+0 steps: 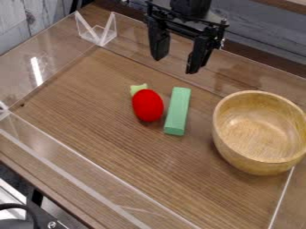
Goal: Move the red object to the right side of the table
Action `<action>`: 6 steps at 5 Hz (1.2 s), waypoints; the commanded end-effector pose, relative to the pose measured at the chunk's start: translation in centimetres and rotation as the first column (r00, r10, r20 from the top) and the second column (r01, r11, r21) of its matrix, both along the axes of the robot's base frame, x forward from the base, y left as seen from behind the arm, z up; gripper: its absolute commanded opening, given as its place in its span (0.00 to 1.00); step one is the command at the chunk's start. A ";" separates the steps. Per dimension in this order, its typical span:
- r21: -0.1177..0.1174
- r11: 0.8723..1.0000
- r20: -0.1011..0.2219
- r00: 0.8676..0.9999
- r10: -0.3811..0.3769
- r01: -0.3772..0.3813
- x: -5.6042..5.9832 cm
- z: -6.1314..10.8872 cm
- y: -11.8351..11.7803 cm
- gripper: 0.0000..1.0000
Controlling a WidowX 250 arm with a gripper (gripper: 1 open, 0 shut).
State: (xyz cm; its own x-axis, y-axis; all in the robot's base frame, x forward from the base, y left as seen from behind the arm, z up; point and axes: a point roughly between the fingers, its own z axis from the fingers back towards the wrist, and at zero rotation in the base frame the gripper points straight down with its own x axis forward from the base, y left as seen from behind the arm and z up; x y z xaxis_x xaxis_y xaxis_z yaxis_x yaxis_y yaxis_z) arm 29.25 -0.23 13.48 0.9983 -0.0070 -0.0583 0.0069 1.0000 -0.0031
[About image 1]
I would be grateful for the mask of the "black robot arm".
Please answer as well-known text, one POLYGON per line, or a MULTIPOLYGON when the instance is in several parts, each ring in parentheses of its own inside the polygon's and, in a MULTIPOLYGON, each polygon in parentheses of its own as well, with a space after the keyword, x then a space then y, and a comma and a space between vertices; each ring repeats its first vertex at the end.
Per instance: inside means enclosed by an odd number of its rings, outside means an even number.
POLYGON ((173 32, 193 41, 185 74, 196 73, 207 64, 212 50, 223 46, 227 19, 209 10, 211 0, 147 0, 145 4, 152 59, 160 61, 168 55, 173 32))

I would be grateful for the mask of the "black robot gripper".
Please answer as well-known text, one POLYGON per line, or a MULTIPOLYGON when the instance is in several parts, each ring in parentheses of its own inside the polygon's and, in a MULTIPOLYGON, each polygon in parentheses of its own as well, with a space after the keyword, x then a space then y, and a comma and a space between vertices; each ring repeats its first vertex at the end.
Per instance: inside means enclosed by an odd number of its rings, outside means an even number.
POLYGON ((193 38, 192 51, 187 57, 185 74, 193 74, 207 64, 212 48, 220 48, 224 31, 229 26, 209 10, 212 0, 145 0, 148 39, 151 56, 160 61, 169 50, 169 30, 180 36, 193 38))

